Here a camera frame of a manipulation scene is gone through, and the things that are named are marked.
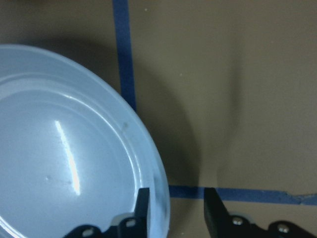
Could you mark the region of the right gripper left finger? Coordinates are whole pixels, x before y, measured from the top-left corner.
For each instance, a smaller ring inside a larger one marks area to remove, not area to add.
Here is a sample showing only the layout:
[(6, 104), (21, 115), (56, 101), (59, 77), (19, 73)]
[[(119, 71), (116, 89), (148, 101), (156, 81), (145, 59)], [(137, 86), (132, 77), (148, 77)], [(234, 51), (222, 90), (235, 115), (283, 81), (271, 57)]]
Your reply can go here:
[(65, 235), (66, 238), (146, 238), (148, 237), (148, 213), (150, 189), (140, 188), (132, 216), (122, 219), (106, 231), (93, 225), (81, 225)]

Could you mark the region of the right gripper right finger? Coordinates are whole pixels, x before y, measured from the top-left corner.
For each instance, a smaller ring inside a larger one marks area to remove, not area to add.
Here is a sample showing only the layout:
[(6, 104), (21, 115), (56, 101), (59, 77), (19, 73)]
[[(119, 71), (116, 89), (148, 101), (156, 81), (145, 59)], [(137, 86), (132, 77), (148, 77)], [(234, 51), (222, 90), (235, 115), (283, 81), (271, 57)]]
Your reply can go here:
[(288, 221), (270, 223), (262, 229), (245, 217), (230, 215), (216, 189), (204, 189), (204, 219), (212, 238), (312, 238), (314, 235)]

